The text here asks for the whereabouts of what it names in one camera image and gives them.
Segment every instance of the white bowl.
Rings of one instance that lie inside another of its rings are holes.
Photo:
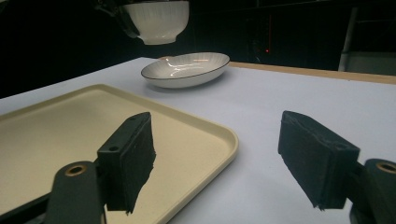
[[[146,45],[175,42],[186,28],[190,15],[189,1],[139,2],[124,8]]]
[[[158,87],[186,88],[219,77],[229,62],[230,57],[221,53],[184,54],[147,65],[142,76]]]

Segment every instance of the white oval dish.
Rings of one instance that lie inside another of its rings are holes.
[[[151,63],[141,74],[148,83],[158,87],[186,88],[219,77],[229,62],[230,57],[222,53],[191,53]]]

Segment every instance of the beige tray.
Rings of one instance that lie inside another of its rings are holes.
[[[0,117],[0,214],[50,192],[55,173],[94,161],[97,149],[137,113],[152,116],[157,158],[134,212],[109,223],[165,223],[235,157],[235,133],[106,85],[90,86]]]

